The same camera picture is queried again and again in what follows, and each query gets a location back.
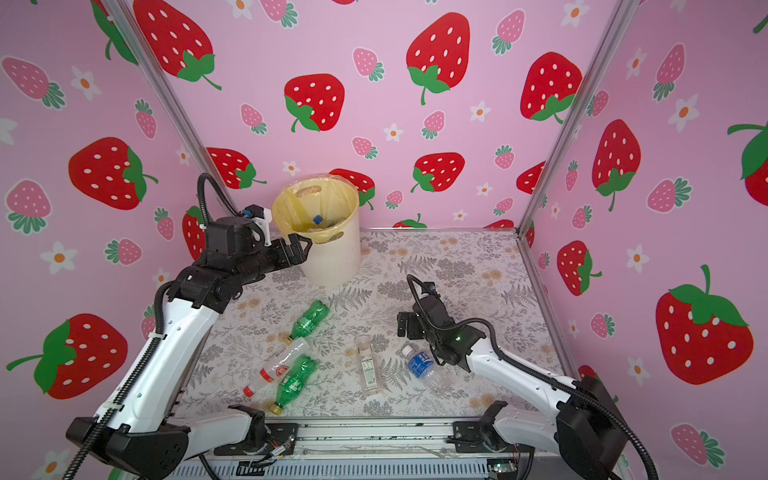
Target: strawberry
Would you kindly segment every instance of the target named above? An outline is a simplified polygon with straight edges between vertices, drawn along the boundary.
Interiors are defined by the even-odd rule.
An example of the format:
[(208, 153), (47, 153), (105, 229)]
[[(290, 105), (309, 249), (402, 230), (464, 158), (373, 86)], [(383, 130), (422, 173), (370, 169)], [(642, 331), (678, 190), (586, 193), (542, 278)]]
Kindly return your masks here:
[(433, 140), (437, 137), (438, 133), (445, 127), (445, 112), (437, 110), (434, 113), (429, 114), (424, 119), (424, 128), (422, 128), (422, 137), (427, 140)]
[(60, 110), (66, 105), (64, 92), (58, 84), (48, 81), (48, 76), (42, 68), (29, 61), (7, 55), (0, 58), (0, 63), (5, 74), (22, 94), (32, 100), (41, 101), (48, 108)]
[(576, 186), (576, 180), (578, 179), (578, 172), (576, 170), (578, 170), (578, 162), (571, 160), (571, 163), (568, 165), (568, 173), (565, 174), (565, 189), (569, 192)]
[(400, 190), (393, 190), (386, 196), (386, 207), (390, 210), (394, 210), (402, 203), (402, 192)]
[(685, 45), (673, 46), (667, 57), (659, 65), (654, 85), (654, 99), (662, 101), (674, 90), (674, 82), (680, 78), (685, 68)]
[(592, 255), (579, 240), (570, 242), (558, 252), (558, 272), (575, 296), (587, 291), (590, 277), (603, 276), (602, 272), (592, 273)]
[(174, 238), (174, 219), (168, 216), (168, 210), (158, 208), (154, 211), (154, 221), (157, 222), (157, 232), (165, 240)]
[(614, 120), (603, 131), (592, 165), (592, 184), (603, 197), (612, 195), (609, 212), (614, 211), (616, 192), (629, 187), (640, 166), (640, 144), (623, 120)]
[(51, 202), (43, 187), (32, 180), (22, 180), (5, 195), (5, 204), (11, 209), (6, 218), (13, 230), (24, 235), (40, 233), (48, 226), (45, 217), (51, 214)]
[(453, 185), (453, 181), (464, 170), (464, 157), (457, 153), (430, 154), (419, 158), (413, 167), (416, 187), (426, 192), (442, 192)]
[(648, 195), (648, 208), (668, 214), (672, 211), (672, 207), (680, 208), (690, 200), (690, 192), (693, 189), (684, 178), (678, 177), (674, 183), (666, 179)]
[(502, 200), (500, 202), (498, 202), (496, 204), (496, 208), (493, 209), (493, 214), (496, 217), (500, 217), (501, 215), (506, 214), (507, 211), (512, 208), (512, 203), (513, 202), (514, 202), (514, 200), (512, 200), (509, 197), (505, 198), (504, 200)]
[(197, 23), (163, 0), (134, 0), (134, 15), (141, 33), (166, 73), (186, 81), (214, 72), (214, 47)]
[(139, 124), (139, 128), (144, 132), (144, 136), (147, 138), (154, 138), (155, 132), (157, 132), (157, 122), (152, 116), (152, 109), (149, 108), (149, 104), (144, 99), (136, 100), (136, 122)]
[(336, 126), (344, 105), (344, 85), (331, 74), (304, 75), (288, 80), (286, 108), (296, 117), (290, 130), (301, 122), (307, 130), (328, 131)]
[(674, 444), (697, 464), (706, 466), (709, 462), (714, 468), (725, 465), (725, 452), (718, 446), (720, 443), (704, 430), (699, 432), (692, 425), (681, 423), (670, 429), (670, 435)]
[(563, 123), (558, 113), (571, 106), (579, 85), (581, 70), (576, 65), (559, 53), (545, 53), (528, 70), (520, 112), (529, 120), (544, 121), (554, 116)]
[(768, 124), (738, 124), (728, 127), (728, 134), (741, 130), (759, 130), (741, 154), (741, 178), (746, 192), (758, 203), (768, 206)]
[(181, 220), (181, 233), (187, 242), (192, 260), (197, 261), (205, 250), (205, 233), (203, 232), (203, 213), (199, 207), (190, 207)]
[(81, 313), (66, 320), (45, 337), (42, 355), (10, 362), (8, 371), (40, 359), (35, 383), (54, 399), (78, 396), (117, 372), (125, 362), (128, 344), (104, 319)]
[(373, 204), (371, 203), (371, 200), (376, 195), (376, 185), (373, 183), (373, 179), (371, 179), (371, 177), (353, 172), (351, 170), (344, 170), (343, 168), (336, 168), (335, 170), (331, 170), (329, 174), (339, 175), (340, 177), (344, 177), (352, 182), (352, 185), (355, 186), (357, 189), (357, 194), (360, 197), (360, 206), (362, 207), (363, 205), (368, 204), (371, 207), (371, 210), (373, 210)]
[(574, 226), (574, 228), (578, 228), (579, 230), (583, 229), (587, 226), (587, 223), (589, 223), (592, 220), (592, 207), (589, 205), (584, 205), (583, 207), (576, 210), (576, 213), (574, 214), (574, 218), (571, 221), (571, 224)]
[(354, 137), (352, 139), (352, 147), (355, 149), (355, 153), (357, 153), (360, 157), (367, 158), (368, 160), (379, 156), (379, 151), (376, 150), (376, 147), (373, 146), (373, 142), (367, 138)]
[(379, 81), (384, 78), (384, 65), (372, 51), (355, 48), (355, 51), (352, 52), (352, 60), (355, 62), (357, 73), (363, 77), (368, 77), (370, 81)]
[(112, 240), (110, 243), (107, 243), (104, 255), (107, 256), (108, 261), (115, 265), (119, 262), (121, 265), (128, 266), (136, 263), (141, 258), (141, 248), (128, 238), (120, 240), (120, 243), (117, 240)]
[(515, 161), (515, 154), (512, 153), (512, 147), (509, 145), (502, 145), (496, 150), (496, 159), (493, 162), (497, 167), (507, 170), (512, 166), (513, 161)]
[(518, 190), (527, 194), (533, 194), (533, 190), (536, 188), (538, 178), (541, 176), (541, 171), (544, 170), (544, 162), (528, 168), (518, 177)]
[(228, 148), (207, 148), (206, 150), (229, 188), (237, 190), (248, 188), (253, 185), (253, 182), (266, 183), (263, 180), (256, 180), (256, 168), (250, 163), (248, 157), (240, 152)]
[(264, 117), (261, 116), (256, 108), (253, 108), (248, 104), (242, 104), (240, 106), (240, 117), (243, 119), (243, 123), (249, 126), (254, 134), (264, 135), (266, 133)]
[(752, 355), (752, 333), (739, 310), (710, 295), (710, 268), (701, 266), (707, 289), (681, 285), (656, 305), (656, 328), (670, 371), (692, 385), (711, 382), (739, 368)]
[(286, 0), (260, 0), (264, 13), (273, 22), (280, 22), (283, 28), (293, 28), (299, 23), (299, 14), (293, 9), (293, 3)]
[(493, 50), (496, 55), (503, 55), (512, 49), (512, 44), (523, 35), (525, 12), (518, 9), (507, 15), (496, 27), (496, 37), (493, 38)]
[(446, 13), (419, 34), (408, 47), (406, 65), (411, 80), (439, 94), (455, 87), (469, 64), (469, 21), (459, 13)]
[(144, 173), (144, 166), (124, 141), (106, 137), (72, 155), (69, 179), (94, 200), (118, 210), (132, 210), (144, 199), (147, 181), (157, 178)]

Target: green plastic bottle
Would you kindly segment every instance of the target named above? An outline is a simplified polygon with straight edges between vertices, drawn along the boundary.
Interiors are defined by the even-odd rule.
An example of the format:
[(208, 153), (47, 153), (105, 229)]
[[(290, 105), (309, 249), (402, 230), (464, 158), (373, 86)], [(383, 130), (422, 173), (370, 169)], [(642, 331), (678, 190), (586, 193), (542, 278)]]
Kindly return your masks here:
[(277, 387), (277, 398), (270, 407), (270, 411), (275, 415), (283, 413), (283, 409), (296, 399), (301, 390), (306, 385), (306, 381), (317, 368), (317, 362), (307, 355), (299, 355), (296, 363), (293, 364), (286, 377)]
[(331, 309), (323, 302), (319, 300), (312, 302), (309, 309), (293, 324), (293, 330), (291, 330), (290, 336), (286, 338), (286, 343), (291, 343), (293, 339), (309, 336), (330, 311)]

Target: trash can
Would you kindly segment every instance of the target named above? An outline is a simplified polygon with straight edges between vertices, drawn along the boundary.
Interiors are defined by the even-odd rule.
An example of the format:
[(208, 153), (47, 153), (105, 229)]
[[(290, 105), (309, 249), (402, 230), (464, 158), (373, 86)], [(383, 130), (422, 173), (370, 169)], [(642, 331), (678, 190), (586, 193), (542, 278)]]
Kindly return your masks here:
[(321, 175), (299, 180), (280, 192), (272, 217), (284, 237), (298, 233), (312, 240), (301, 270), (320, 286), (352, 279), (360, 268), (357, 189), (346, 178)]

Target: white flower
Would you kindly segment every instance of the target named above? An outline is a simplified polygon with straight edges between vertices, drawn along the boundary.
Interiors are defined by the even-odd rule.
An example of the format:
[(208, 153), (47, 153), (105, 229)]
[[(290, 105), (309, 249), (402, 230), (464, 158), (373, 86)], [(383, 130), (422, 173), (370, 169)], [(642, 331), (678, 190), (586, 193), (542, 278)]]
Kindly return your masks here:
[(67, 457), (69, 449), (62, 453), (48, 452), (45, 454), (43, 466), (35, 470), (31, 475), (32, 480), (51, 480), (54, 477), (61, 476), (67, 470)]
[(627, 374), (633, 376), (634, 379), (637, 380), (639, 386), (643, 386), (643, 379), (650, 378), (650, 373), (643, 368), (643, 359), (632, 359), (631, 357), (627, 357), (627, 361), (629, 362), (629, 370), (627, 370)]
[(296, 162), (283, 162), (283, 171), (288, 172), (291, 177), (296, 176), (296, 172), (300, 172), (301, 169), (296, 166)]
[(695, 94), (693, 97), (689, 98), (688, 101), (680, 99), (675, 102), (675, 112), (672, 114), (670, 119), (667, 120), (667, 123), (676, 124), (677, 133), (683, 131), (685, 124), (688, 123), (689, 120), (693, 120), (694, 118), (699, 117), (699, 111), (694, 108), (698, 100), (699, 94)]
[(574, 28), (578, 27), (578, 24), (581, 21), (581, 16), (586, 15), (587, 12), (589, 12), (589, 6), (584, 5), (584, 0), (576, 0), (576, 2), (573, 3), (566, 3), (563, 9), (565, 10), (565, 16), (563, 17), (563, 21), (560, 22), (561, 27), (568, 24), (573, 25)]
[(485, 121), (485, 116), (491, 111), (491, 108), (485, 106), (485, 100), (481, 101), (477, 107), (470, 107), (469, 111), (472, 112), (472, 116), (469, 118), (472, 120)]
[(77, 250), (65, 250), (64, 245), (61, 245), (61, 242), (56, 242), (53, 244), (53, 251), (41, 253), (40, 258), (51, 264), (50, 270), (51, 275), (53, 275), (62, 268), (65, 270), (74, 270), (72, 259), (77, 254)]
[(232, 5), (232, 16), (234, 18), (245, 17), (251, 19), (250, 6), (253, 5), (253, 0), (227, 0), (227, 3)]
[(88, 100), (93, 100), (94, 95), (101, 95), (101, 90), (94, 83), (94, 75), (91, 72), (83, 73), (79, 68), (73, 66), (72, 73), (74, 74), (72, 86), (82, 90)]
[(385, 128), (384, 133), (386, 134), (386, 140), (394, 140), (396, 142), (400, 142), (400, 135), (402, 135), (402, 130), (397, 129), (396, 124), (392, 124), (391, 127)]
[(634, 53), (634, 57), (627, 61), (627, 78), (637, 77), (640, 74), (640, 66), (648, 56), (647, 53), (643, 53), (640, 47), (637, 47), (637, 51)]
[(13, 145), (13, 137), (11, 136), (11, 130), (18, 125), (13, 120), (8, 118), (0, 118), (0, 141), (4, 144)]
[(488, 182), (485, 182), (483, 185), (478, 187), (478, 197), (480, 195), (487, 197), (488, 194), (491, 193), (491, 190), (493, 190), (493, 187), (489, 187)]
[(643, 271), (643, 264), (648, 263), (650, 258), (643, 255), (643, 246), (638, 245), (636, 249), (627, 249), (627, 255), (629, 255), (629, 261), (627, 261), (627, 268), (632, 268), (640, 273)]

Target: pink strawberry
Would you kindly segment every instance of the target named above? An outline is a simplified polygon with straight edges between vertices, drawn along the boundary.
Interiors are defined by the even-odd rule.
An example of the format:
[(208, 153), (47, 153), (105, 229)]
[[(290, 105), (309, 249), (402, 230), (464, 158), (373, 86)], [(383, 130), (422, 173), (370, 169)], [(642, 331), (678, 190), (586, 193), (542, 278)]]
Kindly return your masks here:
[(154, 134), (157, 131), (157, 122), (152, 116), (152, 109), (149, 108), (149, 104), (144, 101), (143, 98), (136, 100), (136, 122), (139, 124), (139, 128), (144, 132), (144, 136), (147, 138), (154, 138)]
[(674, 183), (666, 179), (648, 195), (648, 208), (667, 214), (672, 211), (672, 207), (680, 208), (690, 200), (690, 192), (693, 189), (684, 178), (678, 177)]
[(515, 154), (512, 153), (512, 147), (509, 145), (502, 145), (496, 150), (496, 160), (494, 163), (502, 170), (507, 170), (512, 166), (512, 162), (515, 161)]
[(496, 55), (503, 55), (512, 49), (512, 44), (523, 35), (525, 12), (515, 10), (501, 20), (496, 27), (496, 37), (493, 38), (493, 49)]
[(493, 214), (496, 217), (500, 217), (501, 215), (506, 214), (507, 211), (512, 208), (512, 203), (513, 202), (514, 202), (514, 200), (512, 200), (509, 197), (505, 198), (504, 200), (502, 200), (500, 202), (498, 202), (496, 204), (496, 208), (493, 209)]
[(670, 435), (675, 445), (697, 464), (705, 466), (709, 461), (714, 468), (725, 465), (725, 452), (718, 447), (720, 443), (704, 430), (698, 432), (692, 425), (681, 423), (670, 430)]
[(379, 151), (373, 146), (373, 142), (367, 138), (354, 137), (352, 139), (352, 146), (360, 157), (365, 157), (368, 160), (379, 156)]
[(424, 128), (422, 128), (422, 137), (432, 140), (445, 127), (445, 113), (437, 110), (424, 119)]
[(2, 58), (2, 68), (14, 85), (32, 100), (39, 100), (46, 107), (56, 110), (66, 105), (64, 92), (58, 84), (48, 82), (48, 76), (37, 65), (20, 58), (5, 56)]
[(357, 73), (363, 77), (368, 77), (370, 81), (379, 81), (384, 78), (383, 64), (372, 51), (355, 48), (355, 51), (352, 52), (352, 60), (355, 62)]
[(5, 204), (11, 209), (8, 221), (13, 230), (24, 235), (40, 233), (48, 226), (43, 220), (51, 214), (51, 202), (43, 187), (32, 180), (22, 180), (5, 195)]
[(659, 65), (654, 85), (654, 99), (662, 101), (674, 90), (674, 82), (680, 78), (685, 68), (685, 45), (678, 43), (672, 47), (667, 57)]
[(133, 240), (124, 238), (118, 243), (117, 240), (112, 240), (107, 243), (107, 249), (104, 251), (107, 256), (107, 260), (115, 265), (121, 263), (128, 266), (132, 263), (136, 263), (141, 258), (141, 248), (134, 243)]

